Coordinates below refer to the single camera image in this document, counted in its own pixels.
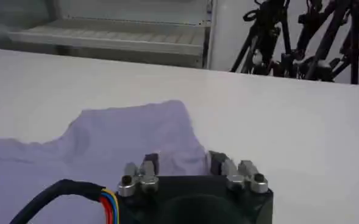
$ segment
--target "robotic hand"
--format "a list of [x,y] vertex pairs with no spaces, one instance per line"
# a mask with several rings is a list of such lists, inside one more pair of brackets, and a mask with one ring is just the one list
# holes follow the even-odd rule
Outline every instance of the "robotic hand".
[[209,152],[207,160],[208,176],[164,177],[158,175],[158,155],[146,155],[140,167],[127,164],[116,194],[97,184],[62,180],[36,196],[11,224],[27,223],[66,194],[101,202],[107,224],[272,223],[273,192],[251,161],[236,167],[216,152]]

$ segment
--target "metal screw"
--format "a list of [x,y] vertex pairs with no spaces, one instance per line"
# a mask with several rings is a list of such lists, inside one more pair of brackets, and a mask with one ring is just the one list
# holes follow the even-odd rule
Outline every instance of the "metal screw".
[[231,191],[244,189],[244,177],[242,175],[228,175],[227,187]]
[[132,176],[123,176],[118,184],[118,194],[122,197],[130,197],[136,191],[136,181]]
[[157,192],[159,186],[159,178],[155,176],[143,176],[141,177],[140,183],[143,192]]
[[251,190],[255,193],[263,194],[269,191],[268,181],[261,173],[257,173],[251,180]]

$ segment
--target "blue wire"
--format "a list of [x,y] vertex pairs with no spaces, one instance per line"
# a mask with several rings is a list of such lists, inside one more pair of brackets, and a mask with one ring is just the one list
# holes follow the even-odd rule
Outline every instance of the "blue wire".
[[114,213],[113,221],[114,221],[114,223],[117,223],[117,208],[116,208],[116,204],[114,202],[114,198],[106,192],[102,192],[101,194],[110,200],[110,203],[112,204],[112,208],[113,208],[113,213]]

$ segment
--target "white table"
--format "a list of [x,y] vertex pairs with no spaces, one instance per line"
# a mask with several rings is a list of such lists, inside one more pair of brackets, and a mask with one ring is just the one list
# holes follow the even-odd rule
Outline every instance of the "white table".
[[83,109],[169,99],[207,149],[265,173],[274,223],[359,223],[359,86],[0,50],[0,137],[45,142]]

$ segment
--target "wrinkled cloth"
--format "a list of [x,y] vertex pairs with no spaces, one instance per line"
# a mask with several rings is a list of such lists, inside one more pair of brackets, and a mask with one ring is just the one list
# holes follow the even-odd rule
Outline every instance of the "wrinkled cloth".
[[[9,223],[44,188],[69,178],[116,190],[126,163],[159,153],[160,175],[206,175],[203,146],[182,102],[85,110],[63,136],[43,144],[0,139],[0,223]],[[62,196],[31,223],[105,223],[102,206]]]

